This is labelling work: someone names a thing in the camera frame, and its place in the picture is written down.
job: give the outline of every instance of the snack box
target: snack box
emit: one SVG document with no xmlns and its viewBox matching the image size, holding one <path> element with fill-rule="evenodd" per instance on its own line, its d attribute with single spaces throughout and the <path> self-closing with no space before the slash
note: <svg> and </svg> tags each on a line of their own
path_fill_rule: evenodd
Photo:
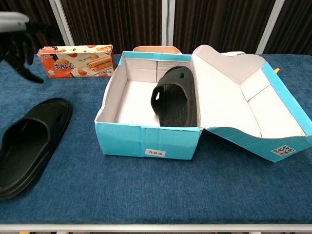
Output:
<svg viewBox="0 0 312 234">
<path fill-rule="evenodd" d="M 194 75 L 196 127 L 161 127 L 151 107 L 157 82 L 175 66 Z M 312 121 L 264 58 L 208 45 L 191 55 L 123 52 L 95 129 L 107 155 L 191 159 L 202 131 L 272 162 L 312 146 Z"/>
<path fill-rule="evenodd" d="M 110 77 L 112 45 L 45 46 L 37 53 L 50 78 Z"/>
</svg>

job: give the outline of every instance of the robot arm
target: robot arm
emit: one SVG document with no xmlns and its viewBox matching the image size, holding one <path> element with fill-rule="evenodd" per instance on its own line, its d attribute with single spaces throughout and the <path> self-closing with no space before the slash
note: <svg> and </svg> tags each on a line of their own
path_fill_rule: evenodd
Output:
<svg viewBox="0 0 312 234">
<path fill-rule="evenodd" d="M 59 39 L 58 32 L 49 25 L 33 22 L 19 12 L 0 12 L 0 61 L 7 61 L 24 78 L 43 83 L 43 79 L 24 67 L 25 60 L 31 65 L 34 59 L 31 41 L 24 33 L 37 32 L 46 33 L 52 39 Z M 18 55 L 9 50 L 12 45 L 16 47 Z"/>
</svg>

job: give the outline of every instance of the orange snack box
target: orange snack box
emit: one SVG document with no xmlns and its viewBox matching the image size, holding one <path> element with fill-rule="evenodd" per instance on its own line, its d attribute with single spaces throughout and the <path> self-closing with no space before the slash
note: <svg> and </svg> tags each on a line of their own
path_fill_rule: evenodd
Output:
<svg viewBox="0 0 312 234">
<path fill-rule="evenodd" d="M 110 77 L 115 68 L 112 45 L 45 46 L 37 55 L 50 78 Z"/>
</svg>

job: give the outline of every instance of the black slide sandal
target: black slide sandal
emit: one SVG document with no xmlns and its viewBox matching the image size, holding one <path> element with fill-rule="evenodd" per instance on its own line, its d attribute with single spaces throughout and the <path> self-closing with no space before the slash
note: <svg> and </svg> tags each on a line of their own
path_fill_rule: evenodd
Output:
<svg viewBox="0 0 312 234">
<path fill-rule="evenodd" d="M 196 127 L 197 109 L 192 71 L 185 66 L 169 69 L 153 90 L 151 105 L 160 126 Z"/>
<path fill-rule="evenodd" d="M 72 116 L 63 98 L 34 106 L 3 135 L 0 149 L 0 199 L 8 199 L 27 187 L 51 158 Z"/>
</svg>

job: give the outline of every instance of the cardboard flap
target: cardboard flap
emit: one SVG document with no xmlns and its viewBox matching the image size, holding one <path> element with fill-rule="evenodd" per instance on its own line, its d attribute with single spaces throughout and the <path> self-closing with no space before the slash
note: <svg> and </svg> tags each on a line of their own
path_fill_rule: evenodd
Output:
<svg viewBox="0 0 312 234">
<path fill-rule="evenodd" d="M 202 45 L 193 52 L 191 63 L 202 128 L 230 127 L 261 138 L 306 135 L 271 87 L 262 71 L 267 64 L 262 57 L 230 57 Z"/>
<path fill-rule="evenodd" d="M 244 82 L 266 63 L 265 59 L 259 55 L 227 56 L 208 45 L 197 47 L 193 55 L 200 57 L 237 84 Z"/>
</svg>

